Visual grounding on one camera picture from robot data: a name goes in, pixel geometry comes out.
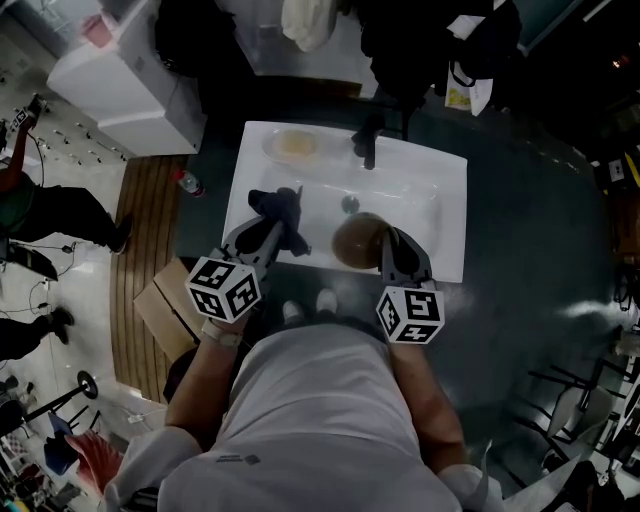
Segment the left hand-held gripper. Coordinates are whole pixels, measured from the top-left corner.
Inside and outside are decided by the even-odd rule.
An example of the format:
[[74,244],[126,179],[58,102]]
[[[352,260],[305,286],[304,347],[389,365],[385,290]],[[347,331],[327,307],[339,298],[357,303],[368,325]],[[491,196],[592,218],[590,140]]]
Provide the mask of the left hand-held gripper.
[[[297,191],[281,187],[264,193],[257,203],[261,216],[234,229],[223,242],[223,249],[258,251],[272,224],[278,234],[269,251],[270,260],[275,261],[281,251],[302,256],[303,237],[299,233],[302,190],[302,186]],[[185,288],[198,313],[224,323],[235,323],[263,298],[255,267],[223,256],[200,257],[186,278]]]

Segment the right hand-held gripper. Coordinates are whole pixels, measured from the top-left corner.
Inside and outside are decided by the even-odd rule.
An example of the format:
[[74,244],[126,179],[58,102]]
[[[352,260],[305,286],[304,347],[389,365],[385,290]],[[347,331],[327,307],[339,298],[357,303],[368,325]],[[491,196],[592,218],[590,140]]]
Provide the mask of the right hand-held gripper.
[[[382,237],[381,277],[394,278],[395,267],[407,276],[432,275],[426,251],[400,228],[387,228]],[[429,344],[444,326],[444,295],[437,281],[382,282],[384,289],[375,312],[386,342]]]

